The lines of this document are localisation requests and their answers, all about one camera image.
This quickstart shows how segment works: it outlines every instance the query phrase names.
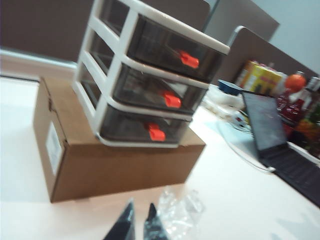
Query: drawer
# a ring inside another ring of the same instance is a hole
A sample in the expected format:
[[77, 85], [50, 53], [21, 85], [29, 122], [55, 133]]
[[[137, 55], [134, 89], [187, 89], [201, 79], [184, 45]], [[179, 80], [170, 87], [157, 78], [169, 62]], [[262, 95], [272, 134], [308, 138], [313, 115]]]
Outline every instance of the drawer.
[[127, 56], [210, 83], [224, 54], [139, 15]]
[[188, 124], [181, 119], [120, 111], [108, 104], [99, 135], [109, 142], [178, 144]]
[[192, 115], [206, 91], [147, 74], [122, 63], [112, 97], [126, 105]]

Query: cardboard box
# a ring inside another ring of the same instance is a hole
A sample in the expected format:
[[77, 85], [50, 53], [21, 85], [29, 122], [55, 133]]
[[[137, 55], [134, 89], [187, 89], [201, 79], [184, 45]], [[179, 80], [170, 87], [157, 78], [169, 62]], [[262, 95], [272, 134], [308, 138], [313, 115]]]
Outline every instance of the cardboard box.
[[205, 147], [189, 128], [175, 149], [103, 145], [70, 83], [53, 78], [40, 82], [33, 127], [51, 202], [183, 183]]

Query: black laptop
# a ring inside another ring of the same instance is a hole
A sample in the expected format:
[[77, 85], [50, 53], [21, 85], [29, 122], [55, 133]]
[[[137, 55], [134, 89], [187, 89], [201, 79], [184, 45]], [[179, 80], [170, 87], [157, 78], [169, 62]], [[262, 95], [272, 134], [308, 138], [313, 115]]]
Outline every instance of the black laptop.
[[276, 100], [250, 91], [242, 95], [259, 161], [320, 207], [320, 168], [289, 148]]

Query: blue object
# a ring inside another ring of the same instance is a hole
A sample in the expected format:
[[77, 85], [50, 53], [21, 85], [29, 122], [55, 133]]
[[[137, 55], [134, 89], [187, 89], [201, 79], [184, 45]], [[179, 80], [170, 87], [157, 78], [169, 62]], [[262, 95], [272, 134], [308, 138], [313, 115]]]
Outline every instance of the blue object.
[[231, 82], [219, 80], [219, 89], [226, 94], [237, 96], [243, 89]]

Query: desk surface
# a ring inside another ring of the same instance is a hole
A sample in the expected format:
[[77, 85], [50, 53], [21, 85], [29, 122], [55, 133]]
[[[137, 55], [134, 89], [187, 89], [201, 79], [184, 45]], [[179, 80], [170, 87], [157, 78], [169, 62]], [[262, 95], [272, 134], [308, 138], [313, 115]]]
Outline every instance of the desk surface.
[[[51, 204], [32, 127], [38, 84], [0, 83], [0, 238], [99, 240], [133, 197], [136, 239], [142, 240], [149, 204], [158, 203], [163, 187]], [[186, 183], [173, 186], [177, 195], [198, 191], [205, 205], [198, 239], [319, 240], [320, 209], [277, 176], [240, 159], [217, 131], [218, 122], [199, 107], [190, 127], [207, 146]], [[221, 130], [241, 154], [255, 156], [249, 134], [223, 124]]]

